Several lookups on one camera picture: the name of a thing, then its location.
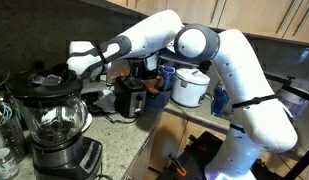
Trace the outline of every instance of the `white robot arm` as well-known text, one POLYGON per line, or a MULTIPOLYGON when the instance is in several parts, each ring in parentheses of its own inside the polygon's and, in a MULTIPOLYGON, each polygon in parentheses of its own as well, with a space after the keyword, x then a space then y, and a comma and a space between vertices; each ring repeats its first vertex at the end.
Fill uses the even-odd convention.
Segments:
POLYGON ((82 78, 88 78, 112 60, 146 56, 172 41, 181 60, 212 62, 234 104, 236 121, 206 166, 207 179, 254 179, 249 169, 261 150, 279 153, 294 147, 297 134, 251 45, 238 30, 216 34, 202 25, 184 26, 175 12, 166 10, 99 46, 87 44, 89 48, 82 50, 82 43, 71 44, 67 63, 82 78))

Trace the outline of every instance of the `toaster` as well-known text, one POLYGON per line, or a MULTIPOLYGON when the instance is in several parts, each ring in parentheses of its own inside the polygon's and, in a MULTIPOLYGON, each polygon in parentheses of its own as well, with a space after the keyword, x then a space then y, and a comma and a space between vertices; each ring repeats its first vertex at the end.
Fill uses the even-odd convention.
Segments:
POLYGON ((126 118, 137 117, 144 112, 146 87, 142 81, 132 76, 119 76, 115 81, 116 110, 126 118))

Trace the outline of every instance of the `granite countertop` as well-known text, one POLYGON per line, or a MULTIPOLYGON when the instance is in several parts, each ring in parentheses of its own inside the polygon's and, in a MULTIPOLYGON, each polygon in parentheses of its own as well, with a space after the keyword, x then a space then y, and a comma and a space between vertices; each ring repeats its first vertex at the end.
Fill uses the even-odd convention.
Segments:
MULTIPOLYGON (((190 121, 194 121, 205 127, 216 127, 220 132, 226 134, 230 121, 233 118, 230 114, 225 114, 222 118, 212 116, 211 100, 204 98, 202 104, 197 108, 186 108, 180 106, 170 100, 165 107, 165 111, 176 112, 189 117, 190 121)), ((303 116, 296 118, 297 128, 295 129, 298 134, 298 142, 290 151, 283 153, 283 155, 299 160, 309 150, 309 108, 303 116)))
MULTIPOLYGON (((102 115, 94 115, 89 129, 83 134, 93 138, 103 145, 103 174, 115 180, 122 179, 137 157, 145 141, 156 127, 162 109, 147 108, 132 124, 112 124, 102 115)), ((133 121, 134 118, 124 118, 120 114, 109 115, 113 120, 133 121)), ((25 132, 28 144, 31 142, 29 132, 25 132)), ((19 163, 20 172, 15 180, 35 180, 32 153, 19 163)))
MULTIPOLYGON (((218 118, 210 115, 211 101, 205 98, 198 108, 186 108, 177 105, 172 100, 165 106, 164 111, 185 115, 190 121, 205 127, 215 127, 226 134, 229 129, 231 116, 218 118)), ((84 136, 100 141, 103 145, 103 174, 112 176, 113 179, 122 179, 129 166, 137 157, 146 139, 157 125, 163 109, 147 108, 146 112, 132 124, 112 124, 102 115, 94 115, 90 128, 84 136)), ((110 115, 112 119, 131 121, 119 114, 110 115)), ((298 160, 309 149, 309 121, 298 121, 299 141, 297 145, 285 154, 298 160)), ((20 173, 16 180, 34 180, 32 156, 29 153, 19 164, 20 173)))

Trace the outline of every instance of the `blender jar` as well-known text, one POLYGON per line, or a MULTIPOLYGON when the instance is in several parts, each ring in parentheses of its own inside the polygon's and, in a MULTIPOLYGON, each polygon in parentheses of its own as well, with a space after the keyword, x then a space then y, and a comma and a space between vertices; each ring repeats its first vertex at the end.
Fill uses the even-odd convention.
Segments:
POLYGON ((50 71, 19 73, 7 88, 35 142, 59 145, 81 133, 88 115, 79 98, 83 82, 66 64, 50 71))
POLYGON ((45 145, 61 144, 80 133, 88 113, 85 103, 78 97, 58 106, 40 103, 38 107, 29 107, 17 102, 33 140, 45 145))

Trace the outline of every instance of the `kitchen wall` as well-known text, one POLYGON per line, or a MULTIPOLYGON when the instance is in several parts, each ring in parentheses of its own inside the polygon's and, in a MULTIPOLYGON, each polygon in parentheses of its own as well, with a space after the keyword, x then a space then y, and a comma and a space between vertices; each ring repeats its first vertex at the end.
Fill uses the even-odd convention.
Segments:
POLYGON ((104 42, 139 21, 78 0, 0 0, 0 68, 52 67, 66 62, 69 41, 104 42))
MULTIPOLYGON (((104 42, 141 20, 132 11, 122 14, 118 6, 95 2, 116 11, 79 0, 0 0, 0 67, 15 73, 43 61, 49 68, 66 62, 69 41, 104 42)), ((309 91, 309 47, 249 39, 263 70, 294 76, 293 85, 309 91)), ((217 82, 216 74, 210 75, 217 82)))

